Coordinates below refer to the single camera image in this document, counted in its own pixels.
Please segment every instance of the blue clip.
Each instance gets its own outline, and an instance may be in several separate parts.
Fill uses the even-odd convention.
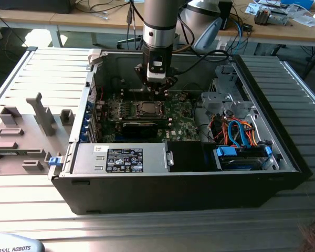
[[[217,155],[218,156],[223,156],[224,155],[220,148],[217,149]]]
[[[88,109],[92,109],[94,106],[95,106],[94,103],[92,103],[91,101],[87,101],[86,107],[87,107]]]
[[[234,147],[220,146],[217,149],[218,156],[237,156],[237,151]]]
[[[80,142],[86,142],[88,140],[88,136],[81,134],[79,136],[79,140],[80,140]]]
[[[268,156],[271,156],[271,155],[272,155],[272,150],[271,150],[270,146],[266,146],[266,147],[265,147],[265,151],[266,151],[266,153],[267,153]]]
[[[61,166],[61,159],[60,156],[54,156],[49,159],[49,165]]]

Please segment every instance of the floor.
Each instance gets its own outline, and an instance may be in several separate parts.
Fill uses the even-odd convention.
[[[16,34],[24,41],[27,37],[26,44],[28,46],[35,45],[34,41],[30,40],[32,37],[32,30],[29,29],[14,29],[13,33],[8,28],[2,30],[4,38],[0,40],[0,86],[7,78],[8,74],[15,67],[16,62],[19,60],[21,55],[23,55],[26,47],[22,47],[22,42],[16,36]],[[50,35],[46,34],[47,39],[43,39],[46,43],[43,46],[52,46],[50,41]],[[89,33],[78,33],[78,32],[63,32],[61,33],[62,39],[65,38],[65,47],[68,48],[96,48],[92,45],[91,36]],[[116,49],[117,41],[125,39],[125,35],[121,34],[98,34],[97,41],[100,46],[104,49]],[[255,51],[256,55],[269,55],[273,49],[274,45],[271,44],[256,44],[249,43],[245,54],[252,54]],[[134,48],[134,44],[130,43],[130,49]],[[278,57],[282,60],[286,60],[293,67],[293,69],[298,73],[302,74],[306,67],[306,57],[308,54],[302,50],[299,46],[287,46],[282,48],[278,52]],[[309,73],[306,83],[315,93],[315,67],[311,73]]]

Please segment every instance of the computer tower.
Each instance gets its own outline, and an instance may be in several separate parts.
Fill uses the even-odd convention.
[[[0,0],[0,9],[20,9],[68,14],[76,0]]]

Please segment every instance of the sticker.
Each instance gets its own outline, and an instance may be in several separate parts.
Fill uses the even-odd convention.
[[[93,148],[93,152],[107,152],[108,149],[108,145],[95,145]]]
[[[143,172],[143,151],[142,149],[108,149],[107,166],[108,173]]]

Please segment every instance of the blue latch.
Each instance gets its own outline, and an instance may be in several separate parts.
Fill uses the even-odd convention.
[[[218,156],[236,156],[237,151],[234,147],[220,146],[217,149]]]
[[[49,165],[61,166],[62,165],[62,157],[61,156],[54,156],[49,159]]]
[[[266,146],[266,147],[265,147],[265,151],[266,151],[266,153],[267,153],[268,156],[271,156],[271,155],[272,155],[272,149],[271,149],[270,146]]]

